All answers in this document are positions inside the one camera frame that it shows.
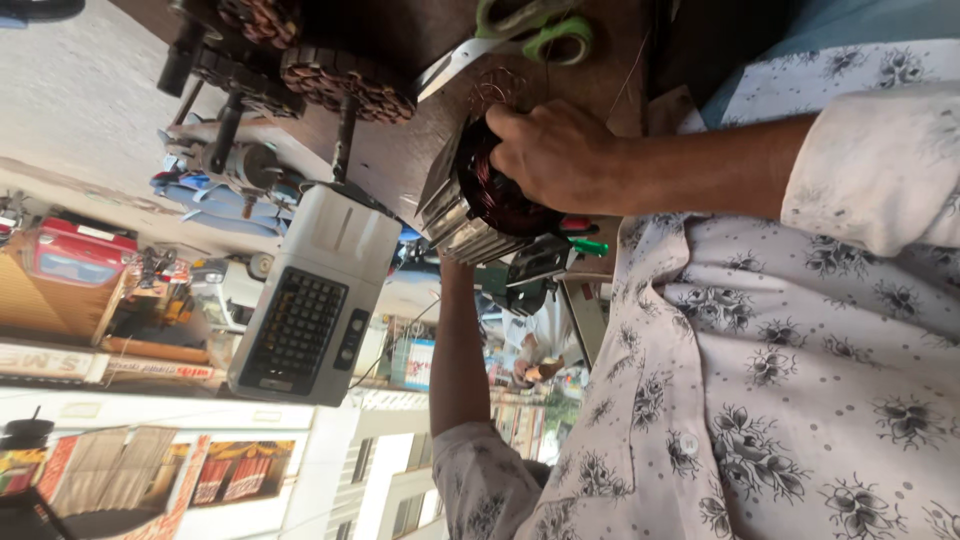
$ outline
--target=road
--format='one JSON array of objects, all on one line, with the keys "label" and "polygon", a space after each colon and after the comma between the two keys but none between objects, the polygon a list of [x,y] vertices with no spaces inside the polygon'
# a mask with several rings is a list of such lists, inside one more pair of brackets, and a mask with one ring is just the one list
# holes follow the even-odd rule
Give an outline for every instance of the road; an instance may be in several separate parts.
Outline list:
[{"label": "road", "polygon": [[[278,242],[181,223],[180,205],[156,197],[156,130],[180,100],[155,89],[167,47],[107,0],[78,17],[0,31],[0,191],[23,189],[53,204],[140,231],[141,243],[185,255],[275,252]],[[193,111],[215,116],[226,100],[206,87]]]}]

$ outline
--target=wooden workbench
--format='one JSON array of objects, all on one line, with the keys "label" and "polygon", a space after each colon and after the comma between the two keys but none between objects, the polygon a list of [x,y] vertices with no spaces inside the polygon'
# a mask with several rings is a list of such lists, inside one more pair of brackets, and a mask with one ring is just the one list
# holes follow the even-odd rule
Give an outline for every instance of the wooden workbench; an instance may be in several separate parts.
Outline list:
[{"label": "wooden workbench", "polygon": [[[167,0],[111,2],[165,42],[170,43],[176,36],[180,21],[166,10]],[[550,69],[549,97],[563,98],[600,118],[610,114],[608,127],[617,135],[640,135],[643,60],[612,113],[611,107],[649,28],[649,3],[650,0],[585,0],[576,13],[589,19],[593,26],[593,51],[582,64]],[[411,80],[470,37],[476,9],[472,0],[354,0],[304,5],[323,6],[321,12],[305,12],[307,34],[323,36],[326,43],[337,43],[386,63]],[[648,42],[644,57],[651,47]],[[547,89],[542,65],[522,57],[487,55],[421,103],[407,124],[358,123],[348,177],[419,228],[421,222],[414,217],[414,211],[430,164],[466,117],[473,83],[481,74],[501,65],[523,76],[534,95],[541,96],[537,101],[543,101]],[[278,123],[330,162],[337,120],[336,114],[311,106],[300,121]]]}]

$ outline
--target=cooler grille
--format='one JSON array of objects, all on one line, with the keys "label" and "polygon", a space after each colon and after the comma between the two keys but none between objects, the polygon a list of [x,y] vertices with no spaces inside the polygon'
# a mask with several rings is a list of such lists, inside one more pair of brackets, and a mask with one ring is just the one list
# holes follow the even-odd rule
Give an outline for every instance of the cooler grille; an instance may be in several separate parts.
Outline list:
[{"label": "cooler grille", "polygon": [[240,383],[309,395],[348,290],[341,283],[285,268]]}]

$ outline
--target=building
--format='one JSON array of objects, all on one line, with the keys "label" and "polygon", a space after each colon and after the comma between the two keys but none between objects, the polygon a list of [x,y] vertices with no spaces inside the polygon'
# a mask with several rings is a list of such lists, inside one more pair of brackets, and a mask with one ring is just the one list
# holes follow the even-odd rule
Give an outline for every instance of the building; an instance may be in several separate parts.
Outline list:
[{"label": "building", "polygon": [[503,440],[524,459],[537,459],[543,436],[546,408],[536,393],[513,394],[503,386],[492,386],[490,415]]},{"label": "building", "polygon": [[0,425],[38,406],[54,422],[45,451],[0,453],[0,494],[33,483],[87,537],[446,534],[422,394],[358,389],[329,408],[8,386],[0,400]]}]

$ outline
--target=shirt button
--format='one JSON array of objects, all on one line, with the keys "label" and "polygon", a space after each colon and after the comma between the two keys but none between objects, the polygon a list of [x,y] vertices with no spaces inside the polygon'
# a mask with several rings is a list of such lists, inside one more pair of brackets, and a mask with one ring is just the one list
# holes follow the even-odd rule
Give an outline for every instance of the shirt button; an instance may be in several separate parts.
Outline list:
[{"label": "shirt button", "polygon": [[696,435],[685,433],[683,437],[680,437],[680,450],[684,454],[694,455],[700,450],[700,441],[697,440]]}]

